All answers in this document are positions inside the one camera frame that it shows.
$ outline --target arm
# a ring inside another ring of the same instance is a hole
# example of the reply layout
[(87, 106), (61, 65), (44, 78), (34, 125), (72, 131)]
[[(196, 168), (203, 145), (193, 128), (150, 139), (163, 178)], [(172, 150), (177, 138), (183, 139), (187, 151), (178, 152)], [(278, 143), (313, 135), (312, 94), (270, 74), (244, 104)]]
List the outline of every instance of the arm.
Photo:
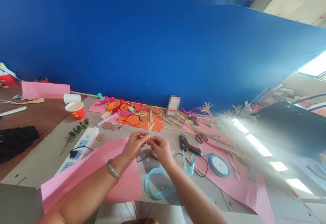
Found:
[[(141, 131), (130, 135), (124, 151), (112, 159), (112, 166), (117, 173), (122, 174), (128, 168), (148, 138), (148, 133)], [(118, 179), (111, 175), (107, 165), (103, 165), (70, 190), (44, 215), (39, 224), (84, 223), (97, 210), (117, 182)]]
[(174, 161), (169, 142), (159, 136), (151, 137), (147, 144), (155, 150), (161, 165), (167, 171), (175, 186), (180, 202), (186, 208), (194, 224), (227, 224), (221, 210), (191, 180), (191, 178)]

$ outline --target gray table surface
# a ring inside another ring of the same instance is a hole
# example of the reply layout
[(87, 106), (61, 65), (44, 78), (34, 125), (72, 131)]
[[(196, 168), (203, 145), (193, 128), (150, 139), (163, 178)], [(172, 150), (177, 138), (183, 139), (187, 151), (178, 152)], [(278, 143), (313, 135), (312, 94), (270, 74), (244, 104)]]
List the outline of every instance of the gray table surface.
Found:
[[(96, 126), (101, 120), (99, 113), (88, 112), (88, 107), (96, 101), (96, 97), (87, 97), (83, 104), (85, 106), (86, 117), (90, 120), (89, 127), (98, 127), (100, 133), (105, 135), (105, 139), (102, 142), (95, 140), (92, 145), (92, 149), (95, 149), (102, 144), (125, 137), (129, 137), (132, 132), (138, 131), (139, 128), (123, 126), (120, 130), (104, 130), (102, 126)], [(41, 184), (51, 179), (61, 164), (64, 162), (69, 154), (69, 151), (73, 149), (74, 145), (78, 141), (79, 135), (75, 141), (70, 145), (65, 153), (60, 156), (60, 153), (65, 145), (65, 137), (68, 132), (78, 124), (71, 116), (67, 116), (53, 131), (50, 133), (31, 153), (28, 154), (2, 181), (2, 184), (19, 185), (25, 187), (40, 188)], [(173, 127), (164, 122), (165, 127)], [(169, 129), (163, 129), (161, 132), (151, 132), (151, 136), (159, 135), (167, 139), (170, 143), (170, 148), (173, 155), (182, 153), (179, 148), (179, 135), (181, 132), (173, 131)], [(197, 141), (190, 135), (186, 134), (187, 140), (195, 147), (198, 146)], [(146, 145), (137, 155), (137, 160), (150, 155), (150, 147)], [(190, 159), (191, 153), (186, 152), (186, 157)], [(182, 156), (175, 157), (177, 164), (183, 168)], [(144, 182), (145, 176), (148, 172), (155, 168), (160, 167), (160, 163), (152, 157), (148, 157), (145, 160), (138, 162), (138, 171), (141, 183)], [(222, 211), (232, 211), (239, 213), (253, 213), (253, 211), (243, 204), (235, 201), (227, 194), (225, 194), (220, 188), (212, 183), (208, 178), (199, 177), (196, 174), (191, 176), (192, 180), (202, 189), (205, 190), (216, 201), (217, 206)], [(152, 175), (149, 178), (150, 188), (152, 192), (160, 191), (162, 188), (170, 186), (172, 183), (166, 175)], [(296, 199), (289, 197), (284, 193), (280, 186), (277, 186), (274, 181), (266, 180), (267, 192), (269, 200), (274, 212), (275, 217), (294, 219), (299, 221), (309, 221), (318, 223), (317, 219), (311, 214), (309, 210)], [(168, 198), (157, 201), (151, 199), (142, 187), (142, 198), (140, 201), (163, 203), (171, 205), (179, 205), (179, 199), (177, 194), (174, 193)]]

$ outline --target glue gun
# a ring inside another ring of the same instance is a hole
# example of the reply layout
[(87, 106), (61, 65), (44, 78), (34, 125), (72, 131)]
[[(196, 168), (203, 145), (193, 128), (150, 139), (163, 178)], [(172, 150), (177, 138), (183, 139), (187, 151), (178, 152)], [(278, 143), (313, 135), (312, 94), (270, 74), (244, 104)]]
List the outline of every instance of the glue gun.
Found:
[(187, 141), (187, 138), (184, 134), (181, 134), (179, 136), (179, 141), (180, 141), (180, 149), (184, 149), (185, 151), (190, 151), (198, 156), (201, 154), (201, 150), (198, 148), (195, 148), (194, 146), (191, 146), (189, 142)]

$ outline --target hand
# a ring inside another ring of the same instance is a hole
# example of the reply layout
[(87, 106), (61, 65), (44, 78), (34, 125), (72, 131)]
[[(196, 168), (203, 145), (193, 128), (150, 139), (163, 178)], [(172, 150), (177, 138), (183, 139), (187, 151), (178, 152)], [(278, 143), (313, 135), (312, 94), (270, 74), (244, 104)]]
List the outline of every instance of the hand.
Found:
[(149, 135), (144, 131), (137, 131), (129, 136), (127, 146), (122, 155), (131, 163), (137, 156), (138, 151), (146, 145)]
[(147, 144), (155, 151), (157, 159), (164, 168), (175, 163), (172, 157), (170, 144), (167, 140), (159, 136), (154, 136), (147, 140)]

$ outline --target plug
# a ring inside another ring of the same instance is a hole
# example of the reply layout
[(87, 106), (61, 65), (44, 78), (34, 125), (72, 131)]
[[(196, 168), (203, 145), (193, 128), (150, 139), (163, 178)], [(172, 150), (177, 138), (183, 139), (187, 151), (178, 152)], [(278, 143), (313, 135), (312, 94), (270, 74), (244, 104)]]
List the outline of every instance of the plug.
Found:
[(77, 151), (75, 151), (75, 150), (71, 150), (70, 152), (69, 152), (69, 158), (75, 158), (76, 157), (76, 155), (77, 155)]

